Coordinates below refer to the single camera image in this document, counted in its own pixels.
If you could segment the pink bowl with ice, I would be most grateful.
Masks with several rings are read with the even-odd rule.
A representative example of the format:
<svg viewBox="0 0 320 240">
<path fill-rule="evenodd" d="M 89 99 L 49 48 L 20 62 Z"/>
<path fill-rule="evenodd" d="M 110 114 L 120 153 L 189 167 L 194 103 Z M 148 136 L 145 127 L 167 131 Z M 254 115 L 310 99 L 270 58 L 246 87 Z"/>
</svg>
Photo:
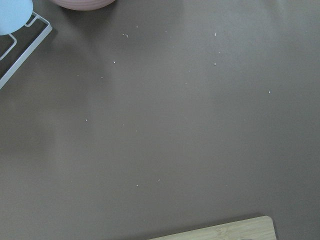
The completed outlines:
<svg viewBox="0 0 320 240">
<path fill-rule="evenodd" d="M 115 0 L 51 0 L 54 4 L 75 11 L 92 11 L 104 8 Z"/>
</svg>

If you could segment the bamboo cutting board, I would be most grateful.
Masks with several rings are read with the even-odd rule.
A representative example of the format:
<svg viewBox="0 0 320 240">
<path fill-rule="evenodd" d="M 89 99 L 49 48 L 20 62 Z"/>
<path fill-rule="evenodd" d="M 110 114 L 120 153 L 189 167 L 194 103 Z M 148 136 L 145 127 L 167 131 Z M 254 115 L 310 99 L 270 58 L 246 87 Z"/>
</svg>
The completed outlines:
<svg viewBox="0 0 320 240">
<path fill-rule="evenodd" d="M 260 216 L 158 237 L 157 240 L 275 240 L 273 220 Z"/>
</svg>

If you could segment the white cup rack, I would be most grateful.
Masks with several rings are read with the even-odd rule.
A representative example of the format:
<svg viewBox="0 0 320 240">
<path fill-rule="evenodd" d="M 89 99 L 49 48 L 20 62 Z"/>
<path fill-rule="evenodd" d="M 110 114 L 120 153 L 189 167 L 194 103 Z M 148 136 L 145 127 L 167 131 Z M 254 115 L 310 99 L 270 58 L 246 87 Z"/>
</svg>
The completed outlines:
<svg viewBox="0 0 320 240">
<path fill-rule="evenodd" d="M 53 30 L 48 20 L 33 12 L 19 30 L 0 37 L 0 87 L 14 75 Z"/>
</svg>

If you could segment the light blue cup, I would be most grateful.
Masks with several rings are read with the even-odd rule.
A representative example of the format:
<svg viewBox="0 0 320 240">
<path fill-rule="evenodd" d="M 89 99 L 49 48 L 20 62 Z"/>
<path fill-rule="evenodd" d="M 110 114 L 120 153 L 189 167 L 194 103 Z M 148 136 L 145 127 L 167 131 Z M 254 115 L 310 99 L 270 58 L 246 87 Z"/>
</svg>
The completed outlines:
<svg viewBox="0 0 320 240">
<path fill-rule="evenodd" d="M 33 13 L 32 0 L 0 1 L 0 35 L 8 35 L 24 26 Z"/>
</svg>

